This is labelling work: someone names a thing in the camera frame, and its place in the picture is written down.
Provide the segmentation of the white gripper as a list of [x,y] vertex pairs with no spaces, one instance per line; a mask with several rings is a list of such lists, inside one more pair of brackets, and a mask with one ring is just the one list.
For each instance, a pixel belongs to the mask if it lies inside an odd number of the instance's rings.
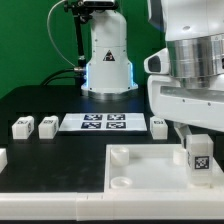
[[168,74],[169,68],[166,48],[144,60],[153,114],[174,122],[182,146],[191,134],[188,125],[224,132],[224,74],[213,76],[209,88],[185,89]]

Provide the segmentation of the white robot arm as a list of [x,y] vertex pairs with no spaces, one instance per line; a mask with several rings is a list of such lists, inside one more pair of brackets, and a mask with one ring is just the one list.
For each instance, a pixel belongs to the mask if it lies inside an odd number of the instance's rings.
[[[92,9],[92,58],[82,87],[104,98],[137,88],[127,59],[124,18],[114,0],[84,0]],[[144,60],[151,111],[180,136],[197,126],[224,132],[224,0],[147,0],[150,23],[166,47]]]

